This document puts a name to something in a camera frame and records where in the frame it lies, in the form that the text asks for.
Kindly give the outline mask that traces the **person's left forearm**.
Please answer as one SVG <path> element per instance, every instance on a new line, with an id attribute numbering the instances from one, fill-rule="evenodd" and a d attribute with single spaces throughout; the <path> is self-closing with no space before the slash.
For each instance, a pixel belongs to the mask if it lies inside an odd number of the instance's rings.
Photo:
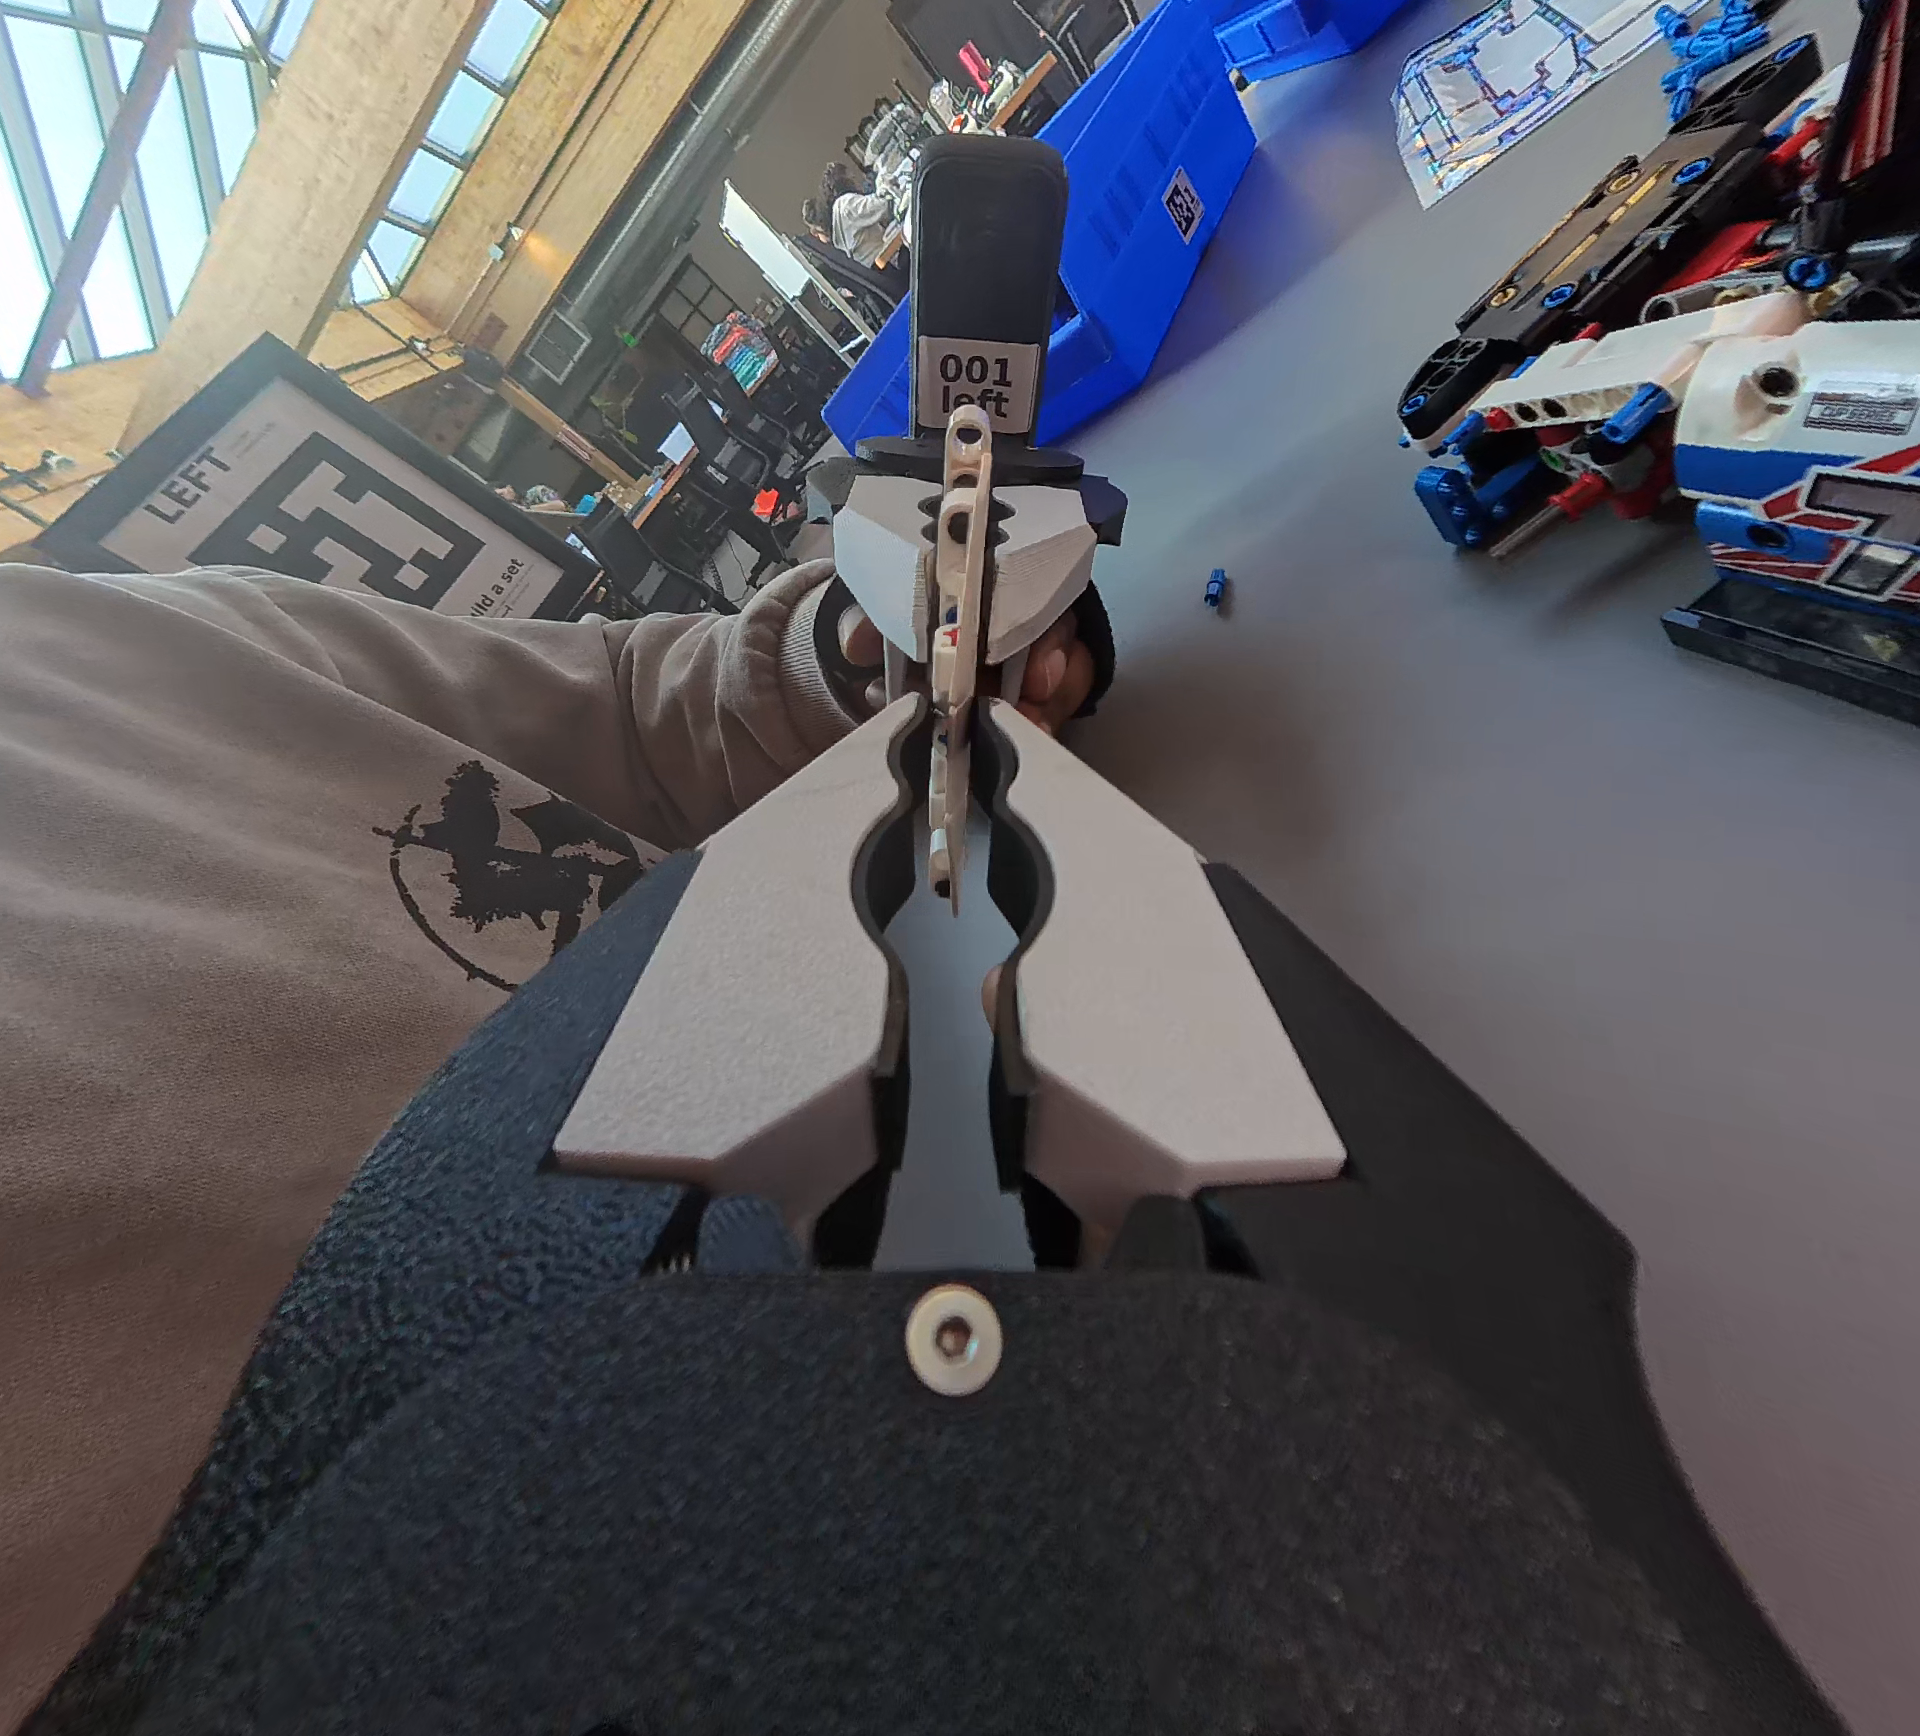
<path id="1" fill-rule="evenodd" d="M 467 622 L 443 636 L 436 729 L 659 852 L 699 843 L 846 739 L 877 670 L 857 608 L 805 562 L 740 614 Z"/>

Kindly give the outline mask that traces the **pile of blue toy pins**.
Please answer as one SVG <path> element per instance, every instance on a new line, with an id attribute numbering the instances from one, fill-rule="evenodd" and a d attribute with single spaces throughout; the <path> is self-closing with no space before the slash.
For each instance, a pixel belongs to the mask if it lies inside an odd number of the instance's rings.
<path id="1" fill-rule="evenodd" d="M 1659 76 L 1671 131 L 1698 112 L 1709 76 L 1763 50 L 1770 40 L 1770 16 L 1780 2 L 1719 0 L 1717 9 L 1699 23 L 1668 3 L 1654 9 L 1651 21 L 1673 55 L 1673 66 Z"/>

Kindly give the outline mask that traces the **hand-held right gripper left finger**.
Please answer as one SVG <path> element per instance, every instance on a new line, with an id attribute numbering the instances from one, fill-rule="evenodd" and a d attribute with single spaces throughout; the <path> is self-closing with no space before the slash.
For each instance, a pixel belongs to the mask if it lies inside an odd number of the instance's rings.
<path id="1" fill-rule="evenodd" d="M 923 698 L 708 835 L 551 1143 L 560 1169 L 745 1195 L 873 1266 L 908 1120 Z"/>

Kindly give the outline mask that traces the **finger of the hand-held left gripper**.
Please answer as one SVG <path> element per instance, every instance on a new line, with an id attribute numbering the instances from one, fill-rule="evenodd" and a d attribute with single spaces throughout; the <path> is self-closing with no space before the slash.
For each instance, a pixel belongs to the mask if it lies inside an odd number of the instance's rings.
<path id="1" fill-rule="evenodd" d="M 1077 488 L 994 488 L 992 547 L 973 705 L 982 673 L 1011 665 L 1091 586 L 1096 533 Z"/>
<path id="2" fill-rule="evenodd" d="M 881 678 L 893 698 L 923 688 L 938 716 L 952 713 L 947 625 L 952 546 L 946 491 L 910 475 L 857 475 L 831 519 L 840 582 L 881 644 Z"/>

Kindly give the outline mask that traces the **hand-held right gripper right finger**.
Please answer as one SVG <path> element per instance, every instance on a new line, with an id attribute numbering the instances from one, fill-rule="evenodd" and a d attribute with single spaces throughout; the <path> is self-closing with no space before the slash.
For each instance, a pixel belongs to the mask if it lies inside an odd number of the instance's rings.
<path id="1" fill-rule="evenodd" d="M 1339 1178 L 1346 1146 L 1187 842 L 1010 702 L 979 720 L 987 1120 L 1037 1266 L 1081 1266 L 1144 1200 Z"/>

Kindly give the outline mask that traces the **grey ceiling duct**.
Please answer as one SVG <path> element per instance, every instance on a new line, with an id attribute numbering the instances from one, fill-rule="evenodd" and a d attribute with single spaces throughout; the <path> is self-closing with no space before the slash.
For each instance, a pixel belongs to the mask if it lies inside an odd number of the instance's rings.
<path id="1" fill-rule="evenodd" d="M 646 278 L 699 217 L 753 122 L 841 0 L 752 0 L 708 62 L 684 105 L 642 158 L 626 192 L 592 235 L 551 307 L 587 331 L 612 326 L 620 290 Z"/>

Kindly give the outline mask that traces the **colourful computer monitor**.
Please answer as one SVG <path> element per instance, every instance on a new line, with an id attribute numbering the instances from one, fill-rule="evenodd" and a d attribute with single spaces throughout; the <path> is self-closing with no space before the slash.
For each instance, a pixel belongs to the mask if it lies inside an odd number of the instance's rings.
<path id="1" fill-rule="evenodd" d="M 779 350 L 762 320 L 729 307 L 699 342 L 699 353 L 745 398 L 756 398 L 783 371 Z"/>

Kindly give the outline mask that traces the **person's left hand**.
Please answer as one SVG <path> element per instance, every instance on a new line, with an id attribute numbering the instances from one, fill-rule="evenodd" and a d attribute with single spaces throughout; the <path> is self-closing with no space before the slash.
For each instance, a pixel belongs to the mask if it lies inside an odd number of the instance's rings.
<path id="1" fill-rule="evenodd" d="M 864 720 L 887 702 L 885 644 L 872 619 L 856 606 L 840 608 L 819 644 L 827 683 L 841 705 Z M 1086 586 L 1073 604 L 1034 640 L 1021 657 L 979 673 L 977 698 L 1005 699 L 1050 735 L 1091 713 L 1113 675 L 1113 638 L 1105 604 L 1096 586 Z"/>

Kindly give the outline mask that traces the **white toy brick beam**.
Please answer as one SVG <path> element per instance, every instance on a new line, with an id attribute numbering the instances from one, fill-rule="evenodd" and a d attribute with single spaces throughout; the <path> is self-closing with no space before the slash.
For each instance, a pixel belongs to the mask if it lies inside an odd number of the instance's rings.
<path id="1" fill-rule="evenodd" d="M 994 428 L 979 403 L 952 405 L 941 464 L 938 496 L 921 502 L 925 884 L 958 914 L 968 845 L 972 713 L 994 547 Z"/>

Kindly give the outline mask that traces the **framed black-white marker sign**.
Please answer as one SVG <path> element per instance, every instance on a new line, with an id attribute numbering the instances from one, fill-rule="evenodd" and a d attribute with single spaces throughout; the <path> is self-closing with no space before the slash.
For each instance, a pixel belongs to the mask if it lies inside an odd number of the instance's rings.
<path id="1" fill-rule="evenodd" d="M 596 564 L 270 333 L 40 538 L 68 572 L 258 570 L 442 615 L 572 619 Z"/>

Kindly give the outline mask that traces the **grey desk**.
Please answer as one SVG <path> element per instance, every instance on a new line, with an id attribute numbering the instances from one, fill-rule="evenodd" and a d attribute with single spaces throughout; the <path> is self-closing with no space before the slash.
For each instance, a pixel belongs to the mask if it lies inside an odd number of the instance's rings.
<path id="1" fill-rule="evenodd" d="M 1619 1226 L 1699 1506 L 1847 1725 L 1915 1731 L 1915 729 L 1668 644 L 1690 523 L 1430 527 L 1404 380 L 1661 131 L 1644 51 L 1424 208 L 1393 85 L 1486 2 L 1244 95 L 1151 377 L 1073 442 L 1130 498 L 1073 747 Z"/>

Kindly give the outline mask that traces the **toy brick race car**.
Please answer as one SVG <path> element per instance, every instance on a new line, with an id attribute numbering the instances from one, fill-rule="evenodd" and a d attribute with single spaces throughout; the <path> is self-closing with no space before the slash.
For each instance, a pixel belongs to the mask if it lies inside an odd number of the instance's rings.
<path id="1" fill-rule="evenodd" d="M 1411 489 L 1500 558 L 1692 513 L 1692 653 L 1918 716 L 1915 0 L 1782 0 L 1407 375 Z"/>

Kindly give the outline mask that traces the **beige printed sweatshirt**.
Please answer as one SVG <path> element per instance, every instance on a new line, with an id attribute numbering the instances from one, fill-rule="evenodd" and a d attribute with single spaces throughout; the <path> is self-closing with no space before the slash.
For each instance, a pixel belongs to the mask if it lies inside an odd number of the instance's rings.
<path id="1" fill-rule="evenodd" d="M 4 570 L 4 1731 L 107 1617 L 307 1238 L 502 1000 L 467 861 L 592 922 L 715 622 Z"/>

